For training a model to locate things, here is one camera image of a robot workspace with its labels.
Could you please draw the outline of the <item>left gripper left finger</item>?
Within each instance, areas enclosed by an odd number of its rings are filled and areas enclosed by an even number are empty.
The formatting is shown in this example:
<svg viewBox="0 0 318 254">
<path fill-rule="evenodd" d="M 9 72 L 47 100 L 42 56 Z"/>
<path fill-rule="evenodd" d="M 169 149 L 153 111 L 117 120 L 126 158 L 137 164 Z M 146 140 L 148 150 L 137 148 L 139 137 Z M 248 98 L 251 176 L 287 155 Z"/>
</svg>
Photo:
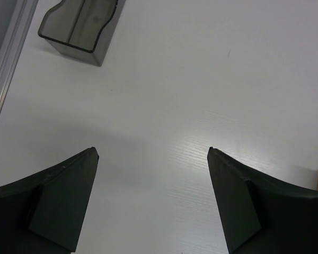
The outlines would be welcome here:
<svg viewBox="0 0 318 254">
<path fill-rule="evenodd" d="M 73 253 L 90 200 L 95 147 L 0 187 L 0 253 Z"/>
</svg>

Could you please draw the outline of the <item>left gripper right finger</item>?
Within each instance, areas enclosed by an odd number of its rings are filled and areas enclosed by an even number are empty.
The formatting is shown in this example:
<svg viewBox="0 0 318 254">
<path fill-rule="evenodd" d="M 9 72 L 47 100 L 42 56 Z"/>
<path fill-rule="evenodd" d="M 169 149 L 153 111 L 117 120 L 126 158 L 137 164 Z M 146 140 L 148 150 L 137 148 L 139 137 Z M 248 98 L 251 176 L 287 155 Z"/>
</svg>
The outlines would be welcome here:
<svg viewBox="0 0 318 254">
<path fill-rule="evenodd" d="M 269 176 L 216 148 L 207 161 L 229 253 L 318 253 L 318 191 Z"/>
</svg>

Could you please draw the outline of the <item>clear plastic bin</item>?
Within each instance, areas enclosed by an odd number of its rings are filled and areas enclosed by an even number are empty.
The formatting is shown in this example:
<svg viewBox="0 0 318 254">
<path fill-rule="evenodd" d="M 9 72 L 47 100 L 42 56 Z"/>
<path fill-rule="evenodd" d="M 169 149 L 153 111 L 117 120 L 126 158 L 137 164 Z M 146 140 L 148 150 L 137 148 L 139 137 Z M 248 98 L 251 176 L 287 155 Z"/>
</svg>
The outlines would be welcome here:
<svg viewBox="0 0 318 254">
<path fill-rule="evenodd" d="M 60 54 L 101 66 L 125 1 L 60 1 L 43 17 L 38 36 Z"/>
</svg>

